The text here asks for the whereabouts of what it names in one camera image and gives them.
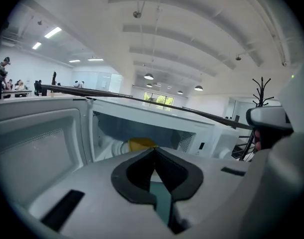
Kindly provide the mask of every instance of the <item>ceiling light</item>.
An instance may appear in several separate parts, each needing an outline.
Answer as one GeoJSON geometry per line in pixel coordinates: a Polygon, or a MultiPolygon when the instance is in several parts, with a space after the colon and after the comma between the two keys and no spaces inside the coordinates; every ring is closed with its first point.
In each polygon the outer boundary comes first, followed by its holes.
{"type": "Polygon", "coordinates": [[[148,80],[153,80],[153,79],[154,79],[154,77],[153,77],[152,74],[146,74],[146,75],[144,76],[144,78],[146,78],[146,79],[148,79],[148,80]]]}
{"type": "Polygon", "coordinates": [[[40,45],[41,45],[40,42],[36,43],[36,44],[33,46],[33,49],[36,50],[40,45]]]}
{"type": "Polygon", "coordinates": [[[89,61],[103,61],[102,58],[89,58],[89,61]]]}
{"type": "Polygon", "coordinates": [[[47,33],[44,37],[46,38],[50,38],[52,37],[54,34],[58,33],[61,31],[60,27],[56,27],[54,30],[50,31],[49,33],[47,33]]]}
{"type": "Polygon", "coordinates": [[[197,91],[203,91],[202,86],[196,86],[194,89],[197,90],[197,91]]]}

